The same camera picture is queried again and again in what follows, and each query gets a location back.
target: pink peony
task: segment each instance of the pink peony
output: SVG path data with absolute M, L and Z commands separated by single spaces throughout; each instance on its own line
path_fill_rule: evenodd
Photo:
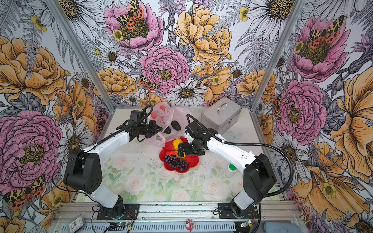
M 140 50 L 147 50 L 154 45 L 159 45 L 163 39 L 163 21 L 150 8 L 139 0 L 140 7 L 144 10 L 144 18 L 136 24 L 134 29 L 121 27 L 117 18 L 121 15 L 127 15 L 130 11 L 129 3 L 126 6 L 122 4 L 119 8 L 113 5 L 113 8 L 106 7 L 104 9 L 106 31 L 114 35 L 113 41 L 119 43 L 122 49 L 119 52 L 122 54 L 137 53 Z
M 292 80 L 281 96 L 279 132 L 287 132 L 300 145 L 311 143 L 325 125 L 326 108 L 320 87 L 310 80 Z
M 346 29 L 346 17 L 339 29 L 340 35 L 331 44 L 321 43 L 316 49 L 310 47 L 312 40 L 310 32 L 312 30 L 327 29 L 333 21 L 320 21 L 319 18 L 311 17 L 301 34 L 296 38 L 296 46 L 292 57 L 287 62 L 289 70 L 299 73 L 303 78 L 313 79 L 316 82 L 322 82 L 332 75 L 343 64 L 348 55 L 343 52 L 346 47 L 346 40 L 350 34 L 350 30 Z
M 140 58 L 142 75 L 149 82 L 160 86 L 158 91 L 169 93 L 170 88 L 186 83 L 189 79 L 188 61 L 183 54 L 171 48 L 159 46 L 152 48 L 148 55 Z
M 0 119 L 0 191 L 30 187 L 39 177 L 56 174 L 58 141 L 62 130 L 38 111 L 22 111 Z

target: black mounting plate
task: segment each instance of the black mounting plate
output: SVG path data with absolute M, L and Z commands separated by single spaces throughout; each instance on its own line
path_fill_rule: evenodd
M 219 211 L 219 219 L 237 218 L 232 212 L 230 202 L 218 203 L 217 208 Z M 250 205 L 249 207 L 247 207 L 246 213 L 242 218 L 254 218 L 253 214 L 256 219 L 259 218 L 257 209 L 254 206 Z
M 140 204 L 124 204 L 123 203 L 123 206 L 124 206 L 124 210 L 132 214 L 132 217 L 134 218 L 134 220 L 136 220 Z M 118 220 L 131 220 L 131 219 L 132 218 L 129 214 L 124 213 L 124 215 Z M 101 209 L 97 214 L 97 220 L 113 220 L 113 218 Z

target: metal post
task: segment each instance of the metal post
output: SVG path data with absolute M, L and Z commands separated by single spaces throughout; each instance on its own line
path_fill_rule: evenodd
M 71 25 L 71 23 L 69 23 L 69 20 L 65 15 L 62 7 L 60 6 L 60 3 L 58 2 L 58 0 L 47 0 L 45 1 L 45 3 L 49 10 L 52 12 L 53 17 L 57 21 L 58 25 L 62 29 L 65 38 L 68 40 L 75 53 L 81 59 L 83 66 L 86 68 L 88 75 L 93 81 L 93 84 L 96 86 L 97 90 L 101 94 L 101 97 L 104 100 L 109 112 L 114 112 L 115 107 L 113 105 L 113 102 L 106 89 L 104 88 L 101 80 L 99 79 L 98 74 L 91 61 L 89 60 L 82 44 L 80 43 L 79 38 L 76 35 L 75 30 L 73 29 L 73 26 Z
M 250 105 L 251 110 L 254 110 L 256 106 L 258 105 L 259 100 L 261 99 L 264 93 L 264 90 L 266 89 L 266 86 L 269 80 L 271 79 L 273 69 L 275 68 L 276 63 L 281 56 L 281 52 L 283 48 L 285 47 L 285 44 L 289 42 L 288 38 L 294 26 L 297 24 L 297 20 L 303 10 L 305 3 L 306 3 L 306 0 L 295 0 L 295 2 L 293 3 L 292 9 L 289 13 L 289 17 L 286 21 L 285 27 L 281 35 L 279 36 L 275 50 L 273 51 L 272 56 L 269 59 L 268 65 L 266 67 L 266 71 L 263 75 L 263 79 L 260 82 L 258 90 L 255 93 L 254 100 L 251 102 L 251 105 Z

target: case handle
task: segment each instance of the case handle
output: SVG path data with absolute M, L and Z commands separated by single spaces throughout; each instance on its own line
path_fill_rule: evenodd
M 227 103 L 223 103 L 222 105 L 220 105 L 220 107 L 218 107 L 217 109 L 217 113 L 219 114 L 220 113 L 220 108 L 223 107 L 225 105 L 225 108 L 228 107 L 228 104 Z

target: blue-gray object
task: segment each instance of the blue-gray object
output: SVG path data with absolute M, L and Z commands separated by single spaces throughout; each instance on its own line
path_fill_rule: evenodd
M 295 224 L 291 223 L 264 223 L 264 231 L 266 233 L 301 233 L 301 229 Z

